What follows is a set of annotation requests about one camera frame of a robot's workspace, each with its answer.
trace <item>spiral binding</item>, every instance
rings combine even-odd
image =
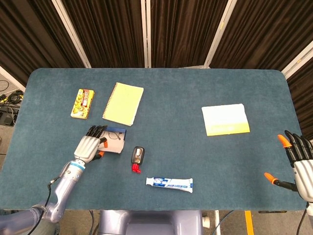
[[[116,83],[115,86],[113,87],[113,90],[112,90],[112,92],[111,92],[110,98],[109,98],[108,103],[107,103],[107,106],[106,106],[106,108],[104,109],[102,118],[104,118],[104,115],[106,114],[106,110],[107,110],[107,108],[108,108],[108,106],[109,106],[109,104],[110,104],[110,101],[111,101],[111,99],[112,99],[112,97],[113,97],[113,95],[114,95],[114,91],[115,91],[117,85],[118,85],[118,83]]]

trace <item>orange stripe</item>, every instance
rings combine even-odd
[[[251,211],[245,211],[246,232],[248,235],[254,235]]]

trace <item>red cap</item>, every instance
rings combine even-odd
[[[132,171],[133,171],[133,172],[136,172],[136,173],[138,173],[138,174],[141,173],[141,170],[139,169],[139,165],[138,165],[138,164],[133,164],[133,166],[132,166]]]

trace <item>orange fingertip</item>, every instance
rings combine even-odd
[[[277,136],[279,141],[282,143],[284,148],[291,147],[291,143],[289,143],[288,139],[286,139],[283,135],[278,135]]]
[[[264,173],[265,178],[268,179],[268,181],[270,181],[272,184],[274,184],[275,180],[278,180],[277,178],[275,178],[274,176],[272,176],[271,174],[265,172]]]

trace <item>floor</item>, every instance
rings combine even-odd
[[[4,89],[5,83],[0,82],[0,90]],[[6,91],[16,89],[12,84]],[[10,145],[14,128],[0,125],[0,170],[5,161],[5,154]],[[226,211],[220,211],[220,218],[223,218]],[[303,211],[289,211],[287,213],[258,213],[252,211],[252,223],[254,234],[256,235],[294,235]],[[214,212],[203,211],[203,215],[209,216],[211,227],[214,226]],[[99,220],[99,211],[94,211],[95,225]],[[89,211],[66,211],[61,222],[61,235],[86,235],[89,234],[91,227],[91,216]],[[235,211],[221,225],[223,235],[246,235],[246,219],[244,211]],[[204,229],[205,235],[211,235],[213,229]],[[301,235],[312,234],[308,217],[306,216],[301,227]]]

